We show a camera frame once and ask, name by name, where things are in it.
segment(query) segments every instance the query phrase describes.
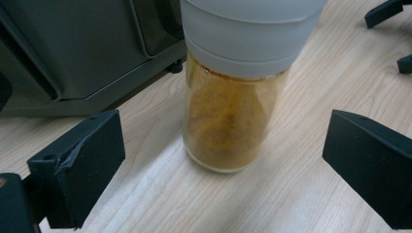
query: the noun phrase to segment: glass jar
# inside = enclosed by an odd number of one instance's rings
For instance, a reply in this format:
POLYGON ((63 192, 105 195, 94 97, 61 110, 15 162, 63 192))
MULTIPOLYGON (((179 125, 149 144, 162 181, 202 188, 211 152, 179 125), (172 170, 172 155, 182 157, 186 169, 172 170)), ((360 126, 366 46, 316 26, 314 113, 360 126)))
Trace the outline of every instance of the glass jar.
POLYGON ((212 171, 245 168, 261 152, 288 72, 236 78, 214 72, 188 52, 184 142, 212 171))

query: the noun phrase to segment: powder inside jar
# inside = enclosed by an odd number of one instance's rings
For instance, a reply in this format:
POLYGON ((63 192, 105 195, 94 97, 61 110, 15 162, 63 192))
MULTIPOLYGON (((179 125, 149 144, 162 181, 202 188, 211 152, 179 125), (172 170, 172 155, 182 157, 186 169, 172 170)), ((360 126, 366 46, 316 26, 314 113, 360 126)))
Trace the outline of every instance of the powder inside jar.
POLYGON ((189 55, 184 140, 190 156, 219 172, 251 163, 260 154, 285 78, 232 78, 189 55))

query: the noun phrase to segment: white cap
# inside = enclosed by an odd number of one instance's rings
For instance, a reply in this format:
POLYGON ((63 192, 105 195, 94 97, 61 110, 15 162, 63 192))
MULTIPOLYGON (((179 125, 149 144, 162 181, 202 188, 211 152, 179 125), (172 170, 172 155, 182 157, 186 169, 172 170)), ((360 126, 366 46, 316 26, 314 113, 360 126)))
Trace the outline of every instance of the white cap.
POLYGON ((259 78, 288 69, 326 0, 181 0, 185 39, 219 73, 259 78))

